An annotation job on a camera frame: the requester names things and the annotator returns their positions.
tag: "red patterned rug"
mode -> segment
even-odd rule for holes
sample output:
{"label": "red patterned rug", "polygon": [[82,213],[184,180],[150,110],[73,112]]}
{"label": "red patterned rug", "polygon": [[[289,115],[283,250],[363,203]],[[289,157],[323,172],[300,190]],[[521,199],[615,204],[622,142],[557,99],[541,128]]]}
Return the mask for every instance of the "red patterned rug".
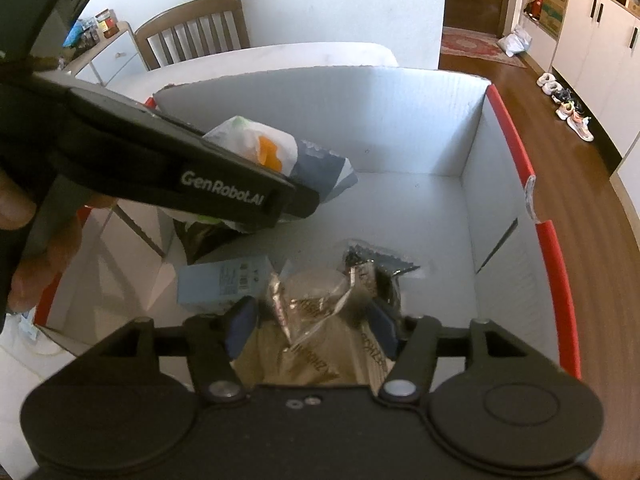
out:
{"label": "red patterned rug", "polygon": [[452,56],[477,57],[511,66],[526,67],[518,56],[507,56],[496,41],[497,38],[490,34],[444,27],[440,53],[451,54]]}

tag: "human hand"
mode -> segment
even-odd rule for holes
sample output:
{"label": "human hand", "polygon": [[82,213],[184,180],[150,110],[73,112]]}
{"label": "human hand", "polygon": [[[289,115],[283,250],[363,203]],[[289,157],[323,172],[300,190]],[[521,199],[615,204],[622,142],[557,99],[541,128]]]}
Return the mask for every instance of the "human hand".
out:
{"label": "human hand", "polygon": [[[110,207],[115,199],[92,197],[92,207]],[[36,205],[7,174],[0,170],[0,230],[15,230],[27,225],[36,213]],[[38,304],[45,288],[57,273],[66,269],[80,248],[82,227],[73,218],[49,241],[47,251],[20,262],[11,281],[8,307],[25,312]]]}

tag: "chair backrest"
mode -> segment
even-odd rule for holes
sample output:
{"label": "chair backrest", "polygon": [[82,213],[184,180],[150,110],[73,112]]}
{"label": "chair backrest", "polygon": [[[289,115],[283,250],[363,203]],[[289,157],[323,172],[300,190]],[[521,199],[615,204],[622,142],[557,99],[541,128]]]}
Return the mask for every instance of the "chair backrest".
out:
{"label": "chair backrest", "polygon": [[[231,31],[227,21],[226,13],[229,12],[233,17],[233,22],[238,34],[238,43],[240,48],[249,48],[249,35],[246,31],[246,23],[244,22],[244,13],[242,12],[241,0],[193,0],[186,4],[179,5],[173,9],[166,10],[156,17],[152,18],[142,25],[135,33],[136,43],[146,62],[149,70],[160,68],[160,63],[154,53],[149,40],[153,40],[154,36],[158,37],[159,44],[162,47],[166,62],[174,64],[176,61],[185,61],[183,45],[180,42],[180,36],[186,38],[191,57],[199,57],[196,44],[193,41],[192,29],[190,23],[195,22],[200,37],[200,46],[202,55],[218,54],[225,50],[234,50],[234,44],[231,38]],[[222,36],[218,34],[218,28],[214,20],[215,15],[219,16],[222,24]],[[213,43],[213,52],[209,49],[207,38],[203,28],[203,22],[208,23]],[[170,41],[173,40],[174,50],[178,60],[174,60],[172,53],[167,45],[164,34],[171,33]]]}

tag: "cabinet door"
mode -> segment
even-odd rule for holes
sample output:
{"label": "cabinet door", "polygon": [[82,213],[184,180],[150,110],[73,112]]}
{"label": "cabinet door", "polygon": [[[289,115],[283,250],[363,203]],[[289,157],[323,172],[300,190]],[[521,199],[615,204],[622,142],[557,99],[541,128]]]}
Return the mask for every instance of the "cabinet door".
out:
{"label": "cabinet door", "polygon": [[107,88],[111,89],[113,85],[122,81],[123,79],[133,75],[143,74],[145,72],[146,66],[144,63],[142,63],[140,54],[136,54],[129,60],[129,62],[125,66],[120,69],[120,71],[115,76],[113,76],[113,78],[111,78],[111,81],[109,81],[109,83],[107,84]]}
{"label": "cabinet door", "polygon": [[82,81],[87,81],[89,83],[95,83],[97,85],[102,84],[98,79],[98,76],[95,75],[94,67],[89,63],[85,66],[80,72],[76,74],[77,79],[81,79]]}
{"label": "cabinet door", "polygon": [[640,132],[640,20],[636,20],[618,74],[611,86],[600,124],[620,152],[625,156]]}
{"label": "cabinet door", "polygon": [[566,6],[553,67],[574,88],[587,57],[600,3],[601,0],[569,0]]}
{"label": "cabinet door", "polygon": [[596,117],[604,110],[615,76],[629,50],[636,24],[636,18],[617,3],[602,0],[600,5],[600,21],[594,26],[589,52],[574,87]]}
{"label": "cabinet door", "polygon": [[107,84],[137,53],[133,38],[127,30],[98,54],[92,63],[100,79]]}

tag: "barcode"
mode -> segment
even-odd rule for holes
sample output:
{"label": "barcode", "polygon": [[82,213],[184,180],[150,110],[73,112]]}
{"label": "barcode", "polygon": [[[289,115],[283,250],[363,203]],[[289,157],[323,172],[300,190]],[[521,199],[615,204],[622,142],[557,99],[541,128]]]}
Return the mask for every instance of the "barcode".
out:
{"label": "barcode", "polygon": [[238,292],[249,291],[249,265],[240,264],[240,277],[238,279]]}

